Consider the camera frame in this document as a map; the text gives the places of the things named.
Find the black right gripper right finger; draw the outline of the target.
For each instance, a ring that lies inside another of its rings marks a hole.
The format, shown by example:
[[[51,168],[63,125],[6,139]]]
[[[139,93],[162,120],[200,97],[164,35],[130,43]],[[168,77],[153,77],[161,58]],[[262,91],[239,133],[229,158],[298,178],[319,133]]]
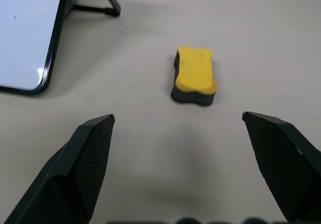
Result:
[[[288,222],[320,223],[320,151],[291,123],[242,115],[259,170]]]

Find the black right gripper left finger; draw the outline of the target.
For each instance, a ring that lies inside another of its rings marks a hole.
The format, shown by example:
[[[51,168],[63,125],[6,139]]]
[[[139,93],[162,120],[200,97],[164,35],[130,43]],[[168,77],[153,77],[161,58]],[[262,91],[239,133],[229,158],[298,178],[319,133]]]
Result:
[[[115,117],[81,124],[43,166],[6,223],[89,223],[105,177]]]

